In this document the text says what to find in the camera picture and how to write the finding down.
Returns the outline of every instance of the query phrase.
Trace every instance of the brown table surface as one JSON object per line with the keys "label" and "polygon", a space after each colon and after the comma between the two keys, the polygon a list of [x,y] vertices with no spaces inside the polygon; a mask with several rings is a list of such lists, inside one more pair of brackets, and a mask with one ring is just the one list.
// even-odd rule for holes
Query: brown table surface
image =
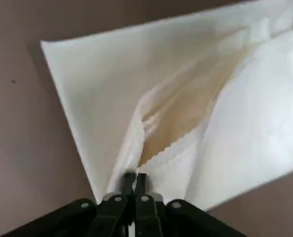
{"label": "brown table surface", "polygon": [[[0,234],[92,193],[40,40],[62,40],[231,0],[0,0]],[[210,212],[250,237],[293,237],[293,173]]]}

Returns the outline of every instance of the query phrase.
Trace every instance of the folded cloth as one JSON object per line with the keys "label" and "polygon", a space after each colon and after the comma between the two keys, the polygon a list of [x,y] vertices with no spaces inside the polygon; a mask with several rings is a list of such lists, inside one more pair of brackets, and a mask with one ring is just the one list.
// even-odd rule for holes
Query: folded cloth
{"label": "folded cloth", "polygon": [[[190,95],[206,92],[197,84],[198,75],[187,76],[190,82],[185,83],[183,89],[178,89],[176,97],[172,97],[168,104],[164,103],[155,117],[149,117],[146,113],[146,105],[154,108],[151,100],[139,102],[143,101],[141,98],[148,91],[170,79],[174,81],[172,78],[182,74],[183,69],[186,75],[187,68],[190,72],[196,72],[198,68],[192,65],[202,65],[201,62],[208,58],[210,63],[217,66],[218,55],[231,55],[232,51],[249,48],[292,27],[293,2],[275,1],[273,4],[271,1],[259,1],[79,39],[42,42],[45,58],[97,201],[106,192],[114,190],[116,181],[126,169],[136,168],[139,161],[140,165],[147,165],[147,161],[160,150],[170,147],[171,142],[185,137],[196,127],[200,133],[204,127],[199,126],[200,121],[204,120],[206,113],[210,114],[209,100],[212,96],[207,95],[209,99],[200,101],[196,96],[192,100],[187,95],[188,91]],[[207,92],[217,96],[227,79],[214,81],[215,84],[212,83]],[[167,87],[163,91],[171,93]],[[176,128],[167,136],[169,139],[160,144],[150,139],[149,136],[167,134],[170,130],[168,126],[162,129],[154,124],[162,116],[172,117],[170,114],[184,108],[189,99],[203,110],[198,110],[193,117],[193,109],[186,107],[184,114],[178,113],[176,118],[179,119],[174,121]],[[128,136],[133,133],[135,137],[129,139]]]}

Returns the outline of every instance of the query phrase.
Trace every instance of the bolt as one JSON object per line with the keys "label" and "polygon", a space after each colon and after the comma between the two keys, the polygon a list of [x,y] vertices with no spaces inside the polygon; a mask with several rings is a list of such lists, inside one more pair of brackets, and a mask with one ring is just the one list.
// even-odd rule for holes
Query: bolt
{"label": "bolt", "polygon": [[142,201],[148,201],[149,198],[148,198],[148,196],[142,196],[142,197],[141,197],[141,200],[142,200]]}
{"label": "bolt", "polygon": [[176,208],[176,209],[178,209],[178,208],[181,208],[181,204],[180,203],[178,203],[178,202],[174,202],[174,203],[172,203],[172,207],[173,208]]}

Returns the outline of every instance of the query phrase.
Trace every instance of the napkin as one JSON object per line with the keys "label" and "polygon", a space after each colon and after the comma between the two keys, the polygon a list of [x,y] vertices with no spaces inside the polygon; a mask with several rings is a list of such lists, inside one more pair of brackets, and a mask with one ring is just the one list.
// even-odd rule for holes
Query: napkin
{"label": "napkin", "polygon": [[[174,151],[169,148],[180,139],[198,152],[216,98],[239,60],[254,47],[292,28],[293,2],[258,1],[77,39],[43,41],[42,50],[97,201],[106,192],[114,191],[117,180],[127,169],[140,166],[143,170],[157,163],[153,158],[161,156],[162,151],[158,151],[164,147]],[[230,64],[228,77],[219,80],[216,75],[225,67],[224,63]],[[210,64],[216,72],[209,72],[205,65]],[[206,78],[201,74],[203,71],[214,82],[206,82],[207,93],[211,95],[201,101],[196,95],[206,92],[198,80]],[[177,92],[174,96],[171,88]],[[193,106],[176,115],[174,111],[187,104],[189,91],[194,95]],[[163,103],[162,97],[169,97],[168,103]],[[190,112],[196,106],[200,110],[195,110],[193,116]],[[179,118],[173,123],[176,127],[159,126],[161,118],[169,117],[170,113]],[[160,146],[149,139],[153,134],[166,134],[169,128],[172,136]],[[192,131],[198,141],[195,145],[191,135],[187,136]],[[144,150],[145,141],[150,149]],[[171,159],[160,160],[166,164]],[[194,168],[194,162],[197,163],[189,159],[185,167]],[[188,174],[179,175],[186,178],[181,185],[176,180],[176,187],[183,186],[187,179],[191,182]],[[160,183],[155,177],[153,182]],[[169,200],[174,194],[182,197],[185,192],[188,189],[165,196]]]}

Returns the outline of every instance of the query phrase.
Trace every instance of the metal screw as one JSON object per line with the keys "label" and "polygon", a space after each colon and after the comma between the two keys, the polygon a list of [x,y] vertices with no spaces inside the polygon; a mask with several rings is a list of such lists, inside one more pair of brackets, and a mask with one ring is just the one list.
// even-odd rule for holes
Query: metal screw
{"label": "metal screw", "polygon": [[81,204],[81,207],[82,208],[87,208],[89,206],[89,203],[87,203],[87,202],[83,202],[82,204]]}
{"label": "metal screw", "polygon": [[174,202],[174,203],[172,203],[172,207],[173,208],[176,208],[176,209],[178,209],[178,208],[181,208],[181,204],[179,203],[179,202]]}
{"label": "metal screw", "polygon": [[148,196],[142,196],[142,197],[141,197],[141,200],[142,200],[142,201],[148,201],[149,198],[148,198]]}

